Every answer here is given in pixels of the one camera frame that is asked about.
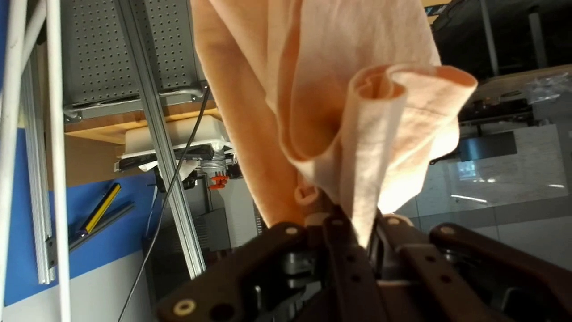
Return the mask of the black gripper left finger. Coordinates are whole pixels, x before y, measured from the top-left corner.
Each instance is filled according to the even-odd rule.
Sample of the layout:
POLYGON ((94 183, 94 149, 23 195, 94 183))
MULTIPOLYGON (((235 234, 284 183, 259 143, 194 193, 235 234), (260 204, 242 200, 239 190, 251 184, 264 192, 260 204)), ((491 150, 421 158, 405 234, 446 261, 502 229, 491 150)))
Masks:
POLYGON ((368 256, 339 208, 323 220, 323 242, 341 322, 382 322, 385 313, 368 256))

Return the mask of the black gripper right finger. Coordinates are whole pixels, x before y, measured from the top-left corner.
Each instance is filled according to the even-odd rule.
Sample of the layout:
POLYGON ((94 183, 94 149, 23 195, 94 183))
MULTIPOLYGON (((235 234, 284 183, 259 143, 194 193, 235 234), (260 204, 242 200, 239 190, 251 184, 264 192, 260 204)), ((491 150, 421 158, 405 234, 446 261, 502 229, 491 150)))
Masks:
POLYGON ((493 322, 495 313, 453 270, 423 233, 398 217, 377 217, 382 286, 411 290, 423 322, 493 322))

